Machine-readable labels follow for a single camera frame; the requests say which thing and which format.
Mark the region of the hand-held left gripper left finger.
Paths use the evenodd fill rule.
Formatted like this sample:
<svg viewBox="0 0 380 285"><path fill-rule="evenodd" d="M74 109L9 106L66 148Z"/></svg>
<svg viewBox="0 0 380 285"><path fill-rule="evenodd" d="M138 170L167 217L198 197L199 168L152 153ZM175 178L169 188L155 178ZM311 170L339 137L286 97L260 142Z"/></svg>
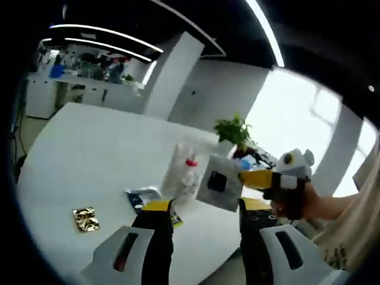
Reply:
<svg viewBox="0 0 380 285"><path fill-rule="evenodd" d="M143 206L132 225L102 242L80 272L83 284L168 284L173 254L172 201Z"/></svg>

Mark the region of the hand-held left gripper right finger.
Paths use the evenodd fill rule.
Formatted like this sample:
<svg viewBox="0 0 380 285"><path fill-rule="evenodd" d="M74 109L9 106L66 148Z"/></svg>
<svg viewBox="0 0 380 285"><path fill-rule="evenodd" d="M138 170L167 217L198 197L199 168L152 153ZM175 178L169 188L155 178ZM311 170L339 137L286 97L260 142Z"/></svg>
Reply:
<svg viewBox="0 0 380 285"><path fill-rule="evenodd" d="M334 270L318 247L282 225L268 204L240 198L239 218L246 284L334 284Z"/></svg>

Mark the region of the person's right hand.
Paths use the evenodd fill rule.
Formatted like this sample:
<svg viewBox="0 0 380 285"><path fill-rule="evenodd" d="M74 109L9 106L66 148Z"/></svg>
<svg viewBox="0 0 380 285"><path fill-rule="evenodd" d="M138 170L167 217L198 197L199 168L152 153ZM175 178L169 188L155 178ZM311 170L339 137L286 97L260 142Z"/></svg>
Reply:
<svg viewBox="0 0 380 285"><path fill-rule="evenodd" d="M276 173L271 186L263 190L263 198L271 202L275 214L289 220L300 220L307 204L309 179Z"/></svg>

